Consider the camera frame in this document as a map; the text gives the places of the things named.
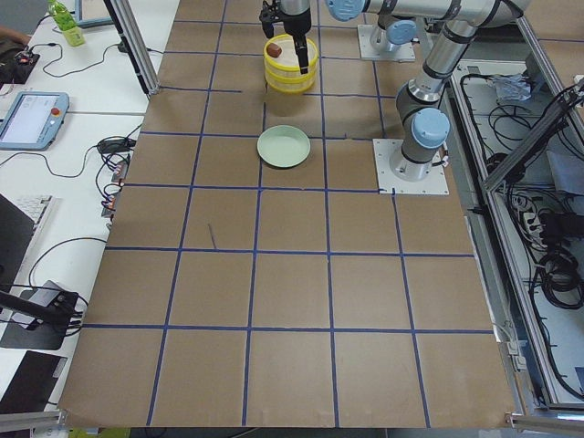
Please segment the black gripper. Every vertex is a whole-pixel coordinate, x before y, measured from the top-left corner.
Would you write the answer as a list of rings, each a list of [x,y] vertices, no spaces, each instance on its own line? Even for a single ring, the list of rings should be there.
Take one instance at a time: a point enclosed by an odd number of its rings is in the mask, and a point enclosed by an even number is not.
[[[299,71],[302,75],[308,73],[308,43],[306,34],[311,28],[311,13],[309,0],[281,0],[279,2],[280,17],[285,31],[293,36]],[[270,11],[260,14],[260,21],[266,38],[272,38],[275,15]]]

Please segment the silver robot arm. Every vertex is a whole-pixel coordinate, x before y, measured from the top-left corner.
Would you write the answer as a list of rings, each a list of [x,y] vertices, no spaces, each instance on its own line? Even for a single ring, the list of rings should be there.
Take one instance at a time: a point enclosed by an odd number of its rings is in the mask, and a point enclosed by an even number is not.
[[[523,16],[528,1],[327,1],[329,13],[347,22],[361,13],[380,18],[427,17],[444,21],[441,34],[416,78],[398,92],[396,109],[404,129],[401,147],[390,157],[398,178],[417,183],[426,178],[433,156],[450,131],[448,118],[439,110],[445,82],[481,27],[504,26]]]
[[[369,45],[377,59],[405,62],[415,59],[412,41],[417,37],[417,25],[412,18],[378,15],[377,24],[369,36]]]

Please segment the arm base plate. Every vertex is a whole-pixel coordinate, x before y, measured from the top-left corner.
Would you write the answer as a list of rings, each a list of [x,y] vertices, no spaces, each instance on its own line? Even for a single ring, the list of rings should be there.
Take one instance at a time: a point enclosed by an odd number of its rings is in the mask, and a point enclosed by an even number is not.
[[[387,38],[387,31],[377,25],[358,25],[360,57],[364,60],[413,62],[415,54],[412,42],[393,44]]]
[[[373,142],[379,192],[383,194],[449,194],[444,166],[437,151],[425,164],[415,164],[402,155],[402,140],[375,139]]]

